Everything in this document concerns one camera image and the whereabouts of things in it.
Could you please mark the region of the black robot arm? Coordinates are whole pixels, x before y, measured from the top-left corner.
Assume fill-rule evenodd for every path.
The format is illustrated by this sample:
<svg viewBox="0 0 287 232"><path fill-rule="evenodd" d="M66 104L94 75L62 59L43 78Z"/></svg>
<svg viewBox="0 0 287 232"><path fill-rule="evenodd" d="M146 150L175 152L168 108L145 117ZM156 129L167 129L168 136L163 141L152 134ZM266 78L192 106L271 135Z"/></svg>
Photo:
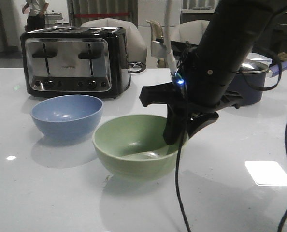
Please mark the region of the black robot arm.
<svg viewBox="0 0 287 232"><path fill-rule="evenodd" d="M163 138L174 144L218 119L218 110L238 107L241 96L228 92L254 43L287 11L287 0L222 0L196 48L186 50L179 67L170 66L169 83L143 87L143 106L167 105Z"/></svg>

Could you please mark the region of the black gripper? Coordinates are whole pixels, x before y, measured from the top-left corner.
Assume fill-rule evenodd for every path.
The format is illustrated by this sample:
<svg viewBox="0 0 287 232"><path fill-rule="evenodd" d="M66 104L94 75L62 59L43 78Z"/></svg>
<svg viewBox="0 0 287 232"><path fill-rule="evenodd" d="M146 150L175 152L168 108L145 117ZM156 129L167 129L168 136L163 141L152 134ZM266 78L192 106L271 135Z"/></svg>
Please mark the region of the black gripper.
<svg viewBox="0 0 287 232"><path fill-rule="evenodd" d="M221 54L215 50L208 55L201 49L189 48L181 54L178 70L172 74L171 82L142 88L139 98L144 107L167 105L163 132L166 144L173 145L186 134L190 139L216 122L219 118L216 111L241 106L241 95L228 91L228 87L243 59L241 49ZM188 119L187 110L200 116Z"/></svg>

